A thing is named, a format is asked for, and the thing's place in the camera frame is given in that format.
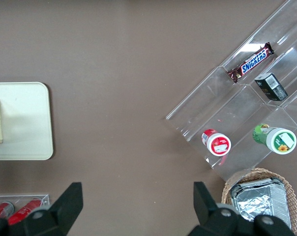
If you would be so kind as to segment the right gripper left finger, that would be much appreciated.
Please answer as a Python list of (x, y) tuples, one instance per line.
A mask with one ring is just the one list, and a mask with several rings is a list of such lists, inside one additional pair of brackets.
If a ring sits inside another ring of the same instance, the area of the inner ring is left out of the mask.
[(13, 225), (0, 219), (0, 236), (65, 236), (83, 205), (82, 183), (73, 182), (49, 209), (35, 210)]

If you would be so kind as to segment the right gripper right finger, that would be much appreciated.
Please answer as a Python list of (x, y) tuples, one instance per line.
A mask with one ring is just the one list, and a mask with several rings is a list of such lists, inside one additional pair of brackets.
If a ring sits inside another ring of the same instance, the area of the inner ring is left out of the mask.
[(194, 182), (193, 204), (199, 225), (190, 236), (293, 236), (293, 231), (278, 217), (258, 215), (253, 222), (233, 210), (218, 207), (204, 182)]

